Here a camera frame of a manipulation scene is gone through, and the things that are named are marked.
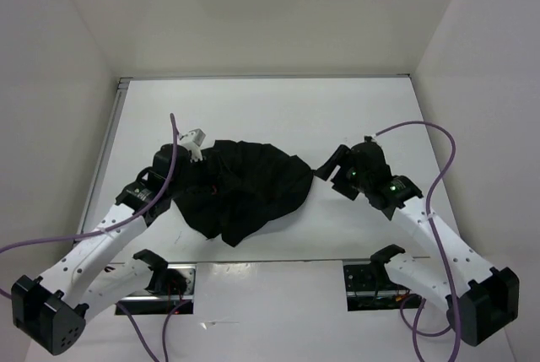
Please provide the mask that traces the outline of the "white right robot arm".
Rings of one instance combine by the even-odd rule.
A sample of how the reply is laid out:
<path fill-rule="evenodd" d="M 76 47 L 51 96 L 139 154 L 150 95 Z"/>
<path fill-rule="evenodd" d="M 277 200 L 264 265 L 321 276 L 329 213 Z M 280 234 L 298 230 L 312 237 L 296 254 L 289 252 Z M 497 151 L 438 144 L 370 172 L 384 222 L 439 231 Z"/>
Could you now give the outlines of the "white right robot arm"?
<path fill-rule="evenodd" d="M 392 174 L 373 138 L 352 148 L 340 145 L 315 174 L 350 200 L 364 195 L 372 208 L 443 265 L 437 273 L 392 244 L 370 258 L 373 285 L 411 289 L 444 311 L 451 329 L 470 346 L 478 346 L 518 317 L 518 276 L 482 258 L 437 213 L 429 211 L 421 190 L 406 176 Z"/>

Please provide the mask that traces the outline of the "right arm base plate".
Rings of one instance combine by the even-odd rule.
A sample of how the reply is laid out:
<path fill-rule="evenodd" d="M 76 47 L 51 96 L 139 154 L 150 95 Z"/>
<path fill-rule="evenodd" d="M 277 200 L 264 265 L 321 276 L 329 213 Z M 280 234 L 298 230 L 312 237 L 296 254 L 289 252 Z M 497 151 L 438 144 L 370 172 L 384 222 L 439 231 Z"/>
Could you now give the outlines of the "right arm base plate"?
<path fill-rule="evenodd" d="M 368 260 L 343 261 L 343 279 L 348 311 L 417 309 L 420 299 L 405 286 L 394 284 L 386 275 L 376 273 Z"/>

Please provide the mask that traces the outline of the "black pleated skirt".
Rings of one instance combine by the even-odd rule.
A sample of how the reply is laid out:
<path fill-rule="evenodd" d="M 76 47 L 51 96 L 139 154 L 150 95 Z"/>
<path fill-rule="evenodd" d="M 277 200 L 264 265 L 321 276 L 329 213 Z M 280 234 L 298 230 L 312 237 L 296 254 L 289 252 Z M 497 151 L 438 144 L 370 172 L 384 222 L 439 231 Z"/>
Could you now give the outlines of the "black pleated skirt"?
<path fill-rule="evenodd" d="M 270 143 L 217 140 L 203 161 L 181 160 L 170 183 L 186 223 L 235 247 L 265 224 L 299 209 L 314 172 Z"/>

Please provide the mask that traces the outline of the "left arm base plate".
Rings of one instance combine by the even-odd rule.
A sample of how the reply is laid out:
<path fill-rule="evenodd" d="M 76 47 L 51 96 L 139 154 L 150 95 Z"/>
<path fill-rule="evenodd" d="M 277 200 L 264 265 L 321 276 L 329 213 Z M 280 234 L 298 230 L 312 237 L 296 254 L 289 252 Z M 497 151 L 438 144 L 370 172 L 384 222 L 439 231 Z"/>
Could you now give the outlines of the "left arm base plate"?
<path fill-rule="evenodd" d="M 176 306 L 175 315 L 191 315 L 197 267 L 195 264 L 173 263 L 169 265 L 170 278 L 157 291 L 136 291 L 120 301 L 133 316 L 166 316 Z"/>

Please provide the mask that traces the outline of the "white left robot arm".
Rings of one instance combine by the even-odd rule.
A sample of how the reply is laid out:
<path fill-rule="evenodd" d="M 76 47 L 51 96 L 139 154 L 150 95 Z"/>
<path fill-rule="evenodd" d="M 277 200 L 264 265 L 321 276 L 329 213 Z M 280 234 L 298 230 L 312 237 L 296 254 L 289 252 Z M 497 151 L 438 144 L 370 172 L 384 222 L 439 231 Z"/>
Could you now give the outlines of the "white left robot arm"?
<path fill-rule="evenodd" d="M 151 166 L 123 188 L 94 230 L 36 278 L 18 278 L 10 290 L 13 324 L 49 354 L 70 349 L 102 311 L 141 290 L 182 297 L 186 278 L 155 252 L 143 249 L 120 266 L 113 258 L 170 209 L 180 170 L 202 160 L 199 143 L 163 146 Z"/>

